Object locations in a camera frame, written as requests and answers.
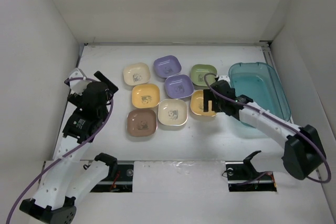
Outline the yellow panda plate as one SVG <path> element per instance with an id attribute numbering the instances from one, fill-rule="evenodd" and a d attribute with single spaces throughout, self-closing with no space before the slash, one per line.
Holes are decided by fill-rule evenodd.
<path id="1" fill-rule="evenodd" d="M 212 102 L 208 102 L 208 112 L 204 112 L 204 98 L 203 98 L 203 90 L 197 90 L 193 93 L 191 97 L 191 104 L 190 104 L 191 111 L 200 116 L 216 116 L 216 112 L 212 111 Z"/>
<path id="2" fill-rule="evenodd" d="M 140 84 L 132 89 L 131 101 L 137 109 L 154 108 L 160 100 L 160 89 L 155 84 Z"/>

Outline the green panda plate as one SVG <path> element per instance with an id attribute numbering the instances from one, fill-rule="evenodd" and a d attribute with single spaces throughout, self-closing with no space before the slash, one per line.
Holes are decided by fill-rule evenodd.
<path id="1" fill-rule="evenodd" d="M 204 81 L 204 76 L 207 73 L 217 75 L 217 69 L 212 65 L 196 64 L 191 68 L 190 79 L 194 85 L 206 87 L 207 85 Z"/>

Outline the cream panda plate back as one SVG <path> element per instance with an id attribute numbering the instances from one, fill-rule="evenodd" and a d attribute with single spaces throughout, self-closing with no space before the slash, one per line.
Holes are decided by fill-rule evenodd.
<path id="1" fill-rule="evenodd" d="M 123 78 L 127 85 L 136 86 L 149 82 L 151 74 L 148 65 L 139 62 L 126 66 L 123 70 Z"/>

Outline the cream panda plate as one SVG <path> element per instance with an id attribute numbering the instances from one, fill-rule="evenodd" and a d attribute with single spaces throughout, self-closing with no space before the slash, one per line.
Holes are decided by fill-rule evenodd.
<path id="1" fill-rule="evenodd" d="M 159 103 L 158 119 L 166 126 L 182 126 L 188 119 L 186 102 L 180 99 L 165 99 Z"/>
<path id="2" fill-rule="evenodd" d="M 127 85 L 136 86 L 149 82 L 151 74 L 148 65 L 139 62 L 126 66 L 123 70 L 123 78 Z"/>

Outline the purple panda plate front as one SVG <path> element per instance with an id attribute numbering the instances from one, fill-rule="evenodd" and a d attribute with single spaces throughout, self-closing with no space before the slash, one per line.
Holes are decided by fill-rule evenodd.
<path id="1" fill-rule="evenodd" d="M 193 83 L 190 77 L 185 74 L 168 77 L 164 86 L 167 95 L 172 99 L 187 98 L 194 93 Z"/>

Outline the purple panda plate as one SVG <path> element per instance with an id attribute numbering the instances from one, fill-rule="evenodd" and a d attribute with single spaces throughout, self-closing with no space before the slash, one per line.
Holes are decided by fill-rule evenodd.
<path id="1" fill-rule="evenodd" d="M 190 77 L 185 74 L 168 77 L 164 86 L 167 95 L 172 99 L 187 98 L 194 93 L 193 83 Z"/>
<path id="2" fill-rule="evenodd" d="M 153 63 L 153 66 L 155 73 L 160 78 L 164 79 L 179 74 L 182 70 L 182 66 L 179 60 L 173 55 L 156 59 Z"/>

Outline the teal plastic bin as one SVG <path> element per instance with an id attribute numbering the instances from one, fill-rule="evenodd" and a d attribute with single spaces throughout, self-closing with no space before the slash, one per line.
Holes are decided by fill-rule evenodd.
<path id="1" fill-rule="evenodd" d="M 237 95 L 246 95 L 273 115 L 290 121 L 290 107 L 273 67 L 262 62 L 236 63 L 228 76 Z"/>

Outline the cream panda plate front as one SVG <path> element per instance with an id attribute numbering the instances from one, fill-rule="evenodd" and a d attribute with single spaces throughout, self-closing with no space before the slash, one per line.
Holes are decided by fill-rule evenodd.
<path id="1" fill-rule="evenodd" d="M 186 102 L 180 99 L 165 99 L 159 103 L 158 119 L 166 126 L 182 126 L 188 119 Z"/>

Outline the brown panda plate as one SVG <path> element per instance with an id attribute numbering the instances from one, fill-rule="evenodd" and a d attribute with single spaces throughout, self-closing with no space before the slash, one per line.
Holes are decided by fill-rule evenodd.
<path id="1" fill-rule="evenodd" d="M 151 109 L 135 109 L 128 114 L 127 132 L 134 137 L 147 137 L 157 129 L 156 113 Z"/>

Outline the purple panda plate back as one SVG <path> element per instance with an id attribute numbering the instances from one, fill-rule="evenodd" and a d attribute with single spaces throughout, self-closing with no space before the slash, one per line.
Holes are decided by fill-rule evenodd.
<path id="1" fill-rule="evenodd" d="M 153 63 L 153 66 L 155 73 L 160 78 L 164 79 L 179 74 L 182 70 L 182 66 L 179 60 L 173 55 L 156 59 Z"/>

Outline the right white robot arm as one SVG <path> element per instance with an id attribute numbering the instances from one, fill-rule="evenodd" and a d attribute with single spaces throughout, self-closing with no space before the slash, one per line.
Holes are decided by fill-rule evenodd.
<path id="1" fill-rule="evenodd" d="M 319 183 L 327 184 L 331 181 L 327 156 L 319 133 L 313 126 L 298 126 L 276 117 L 248 96 L 237 96 L 235 89 L 226 80 L 218 77 L 213 84 L 208 83 L 207 89 L 203 91 L 203 110 L 225 113 L 276 141 L 283 148 L 283 167 L 295 179 L 309 178 L 323 164 L 327 178 Z"/>

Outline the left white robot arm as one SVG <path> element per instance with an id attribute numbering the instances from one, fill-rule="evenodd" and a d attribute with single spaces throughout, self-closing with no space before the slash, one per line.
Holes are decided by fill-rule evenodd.
<path id="1" fill-rule="evenodd" d="M 55 160 L 34 181 L 43 178 L 41 187 L 22 199 L 20 211 L 43 223 L 72 223 L 77 205 L 94 186 L 117 175 L 118 161 L 105 153 L 97 155 L 84 174 L 74 178 L 80 160 L 112 114 L 113 96 L 118 87 L 100 71 L 95 79 L 74 70 L 65 84 L 72 93 L 68 102 L 76 108 L 62 131 Z"/>

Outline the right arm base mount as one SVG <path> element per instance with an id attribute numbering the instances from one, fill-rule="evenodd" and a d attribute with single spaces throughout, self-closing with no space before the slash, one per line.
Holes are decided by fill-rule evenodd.
<path id="1" fill-rule="evenodd" d="M 259 153 L 254 151 L 242 161 L 225 162 L 222 177 L 227 179 L 229 192 L 277 192 L 273 172 L 258 172 L 251 163 Z"/>

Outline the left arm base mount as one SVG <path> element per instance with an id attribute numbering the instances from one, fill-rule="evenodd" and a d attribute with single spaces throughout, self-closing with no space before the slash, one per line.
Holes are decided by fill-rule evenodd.
<path id="1" fill-rule="evenodd" d="M 134 162 L 120 162 L 114 177 L 107 177 L 90 191 L 91 193 L 131 193 Z"/>

